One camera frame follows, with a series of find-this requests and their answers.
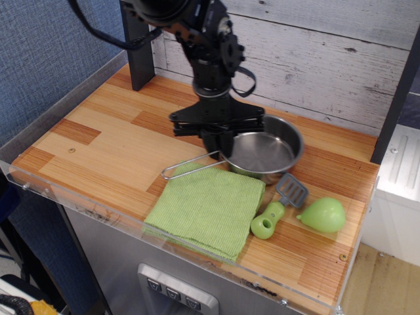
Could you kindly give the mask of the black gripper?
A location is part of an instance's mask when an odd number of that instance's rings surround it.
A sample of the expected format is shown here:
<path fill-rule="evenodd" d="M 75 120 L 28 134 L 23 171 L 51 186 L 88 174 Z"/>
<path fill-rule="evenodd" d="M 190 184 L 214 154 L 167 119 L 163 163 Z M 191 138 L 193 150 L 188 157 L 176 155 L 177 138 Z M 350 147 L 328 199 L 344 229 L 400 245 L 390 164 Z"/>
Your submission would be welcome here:
<path fill-rule="evenodd" d="M 224 157 L 229 158 L 234 146 L 234 135 L 262 131 L 263 115 L 263 108 L 240 102 L 226 94 L 200 97 L 194 105 L 171 113 L 169 119 L 176 136 L 197 135 L 208 152 L 220 148 Z"/>

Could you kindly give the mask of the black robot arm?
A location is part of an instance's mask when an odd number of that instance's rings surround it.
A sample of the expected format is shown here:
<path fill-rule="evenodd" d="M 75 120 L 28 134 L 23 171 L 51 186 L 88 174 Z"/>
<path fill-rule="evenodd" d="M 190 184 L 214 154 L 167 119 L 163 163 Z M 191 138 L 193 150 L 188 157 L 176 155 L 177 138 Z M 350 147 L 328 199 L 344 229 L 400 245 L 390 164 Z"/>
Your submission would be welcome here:
<path fill-rule="evenodd" d="M 173 34 L 192 67 L 192 87 L 199 100 L 170 114 L 176 136 L 196 135 L 208 152 L 229 157 L 234 137 L 263 130 L 264 110 L 230 95 L 236 74 L 256 77 L 241 66 L 245 48 L 222 1 L 124 1 L 123 8 L 154 27 L 156 35 Z"/>

